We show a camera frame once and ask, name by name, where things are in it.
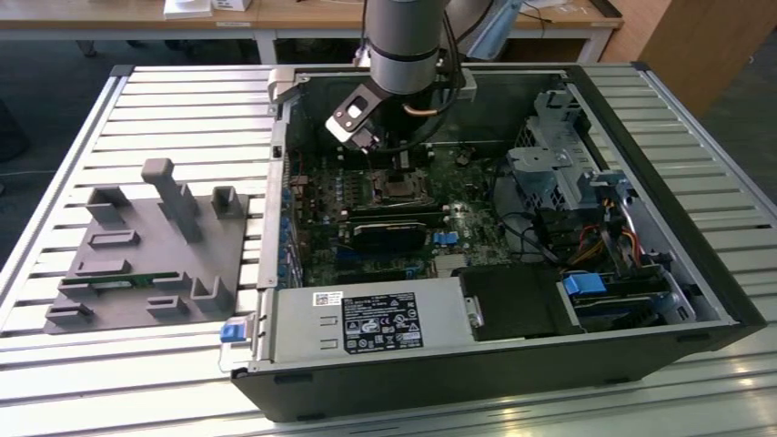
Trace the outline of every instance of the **floor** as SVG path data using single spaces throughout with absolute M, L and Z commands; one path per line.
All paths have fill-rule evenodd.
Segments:
M 237 43 L 197 44 L 188 53 L 161 42 L 133 48 L 125 42 L 99 42 L 97 56 L 84 58 L 73 42 L 0 42 L 0 100 L 15 115 L 31 147 L 0 162 L 0 265 L 24 230 L 61 158 L 100 93 L 111 68 L 119 64 L 239 64 L 253 53 Z M 299 61 L 320 47 L 280 47 Z M 777 33 L 755 55 L 729 90 L 703 119 L 756 183 L 777 201 Z

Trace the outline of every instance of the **slatted metal surface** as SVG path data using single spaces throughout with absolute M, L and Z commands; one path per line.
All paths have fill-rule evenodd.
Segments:
M 97 122 L 44 232 L 20 270 L 0 331 L 0 435 L 691 435 L 777 432 L 775 217 L 667 97 L 629 66 L 587 68 L 736 279 L 771 322 L 723 351 L 687 357 L 643 381 L 376 414 L 275 424 L 220 370 L 219 323 L 48 336 L 44 314 L 89 221 L 89 187 L 131 198 L 149 157 L 168 157 L 195 194 L 252 196 L 239 311 L 256 304 L 272 119 L 263 66 L 139 67 Z M 612 167 L 601 138 L 595 138 Z M 516 367 L 516 371 L 532 371 Z

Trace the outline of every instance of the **table leg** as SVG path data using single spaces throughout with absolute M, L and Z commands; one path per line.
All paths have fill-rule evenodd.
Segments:
M 612 28 L 596 29 L 592 31 L 592 37 L 585 40 L 585 46 L 580 50 L 579 62 L 583 64 L 595 64 L 605 51 L 607 42 L 612 35 Z
M 253 32 L 253 39 L 259 47 L 259 57 L 264 65 L 276 65 L 279 55 L 276 54 L 276 31 L 275 29 L 261 29 Z

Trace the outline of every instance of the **power supply label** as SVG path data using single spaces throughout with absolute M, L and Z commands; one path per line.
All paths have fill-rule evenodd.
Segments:
M 341 302 L 345 352 L 424 347 L 415 293 L 343 298 Z

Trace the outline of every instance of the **blue connector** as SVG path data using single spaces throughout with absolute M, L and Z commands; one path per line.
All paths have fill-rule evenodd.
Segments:
M 448 232 L 445 236 L 445 244 L 457 244 L 459 243 L 459 233 L 457 232 Z

